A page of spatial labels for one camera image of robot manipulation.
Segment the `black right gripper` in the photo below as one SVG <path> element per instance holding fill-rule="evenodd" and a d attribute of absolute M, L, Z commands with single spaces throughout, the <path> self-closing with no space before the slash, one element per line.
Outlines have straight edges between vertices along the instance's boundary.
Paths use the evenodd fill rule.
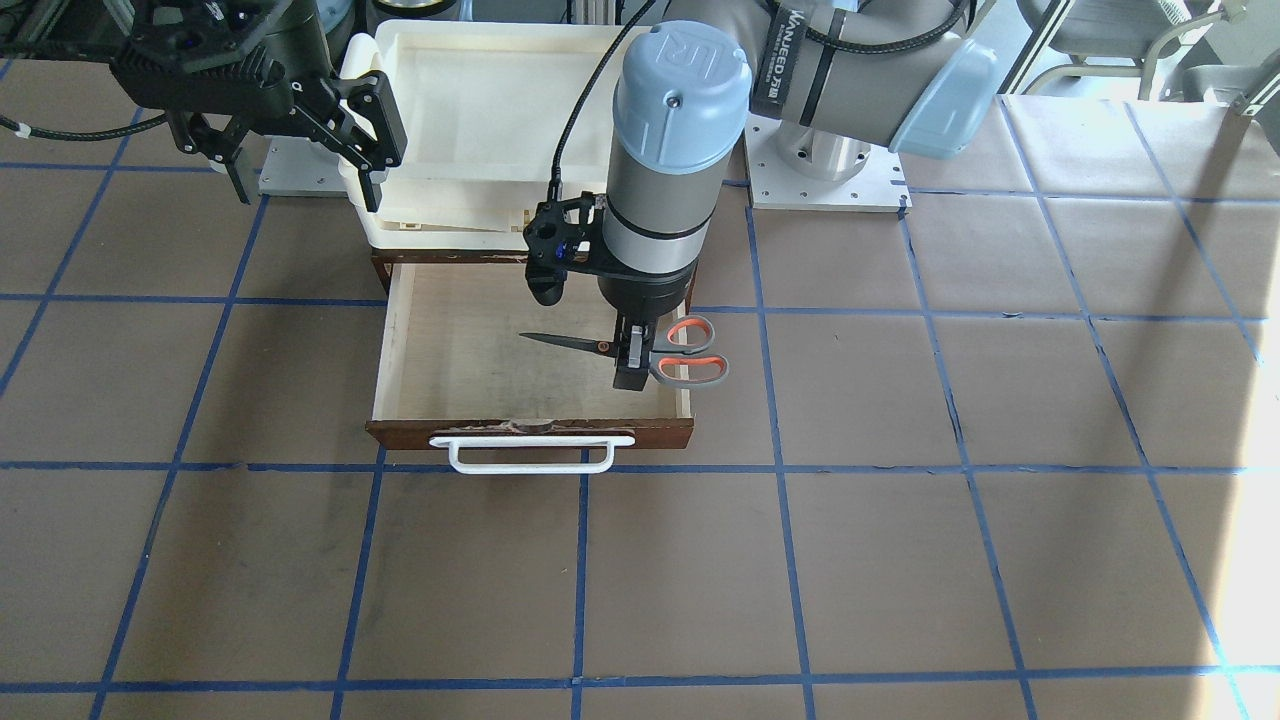
<path fill-rule="evenodd" d="M 356 170 L 367 211 L 407 146 L 388 76 L 337 78 L 314 1 L 137 1 L 109 61 L 142 108 L 168 111 L 180 137 L 198 113 L 264 136 L 306 137 Z"/>

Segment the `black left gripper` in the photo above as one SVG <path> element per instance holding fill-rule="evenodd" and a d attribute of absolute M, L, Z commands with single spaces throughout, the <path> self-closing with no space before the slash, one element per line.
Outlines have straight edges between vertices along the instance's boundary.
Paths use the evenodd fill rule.
<path fill-rule="evenodd" d="M 643 272 L 605 243 L 613 209 L 604 193 L 539 202 L 524 228 L 525 279 L 534 299 L 552 306 L 563 296 L 571 272 L 599 278 L 600 292 L 618 313 L 614 324 L 614 389 L 643 391 L 650 377 L 650 351 L 659 316 L 689 295 L 698 260 L 677 260 L 669 272 Z"/>

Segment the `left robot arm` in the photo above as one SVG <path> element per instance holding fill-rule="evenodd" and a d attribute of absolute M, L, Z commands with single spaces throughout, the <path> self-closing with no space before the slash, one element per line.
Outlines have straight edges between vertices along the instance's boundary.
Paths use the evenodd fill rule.
<path fill-rule="evenodd" d="M 594 275 L 617 311 L 603 341 L 549 345 L 614 361 L 613 386 L 681 386 L 680 365 L 728 364 L 659 334 L 685 299 L 730 152 L 750 115 L 946 159 L 968 146 L 998 83 L 995 53 L 965 36 L 972 1 L 672 1 L 636 35 L 612 101 L 605 192 L 545 201 L 524 228 L 534 299 L 561 300 L 571 272 Z"/>

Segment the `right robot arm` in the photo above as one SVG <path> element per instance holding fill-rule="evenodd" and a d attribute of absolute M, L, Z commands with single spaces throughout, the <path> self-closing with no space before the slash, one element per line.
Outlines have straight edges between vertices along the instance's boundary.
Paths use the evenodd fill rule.
<path fill-rule="evenodd" d="M 182 152 L 223 167 L 242 202 L 248 133 L 307 138 L 344 158 L 369 211 L 407 146 L 388 77 L 334 72 L 314 1 L 137 1 L 110 72 L 136 104 L 164 111 Z"/>

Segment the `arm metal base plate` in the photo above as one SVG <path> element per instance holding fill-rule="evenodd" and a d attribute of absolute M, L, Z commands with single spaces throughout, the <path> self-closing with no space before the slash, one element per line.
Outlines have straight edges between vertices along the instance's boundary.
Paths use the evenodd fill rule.
<path fill-rule="evenodd" d="M 346 199 L 340 158 L 307 138 L 270 136 L 259 192 L 278 197 Z"/>
<path fill-rule="evenodd" d="M 906 211 L 899 155 L 854 138 L 750 115 L 744 129 L 751 205 L 799 211 Z"/>

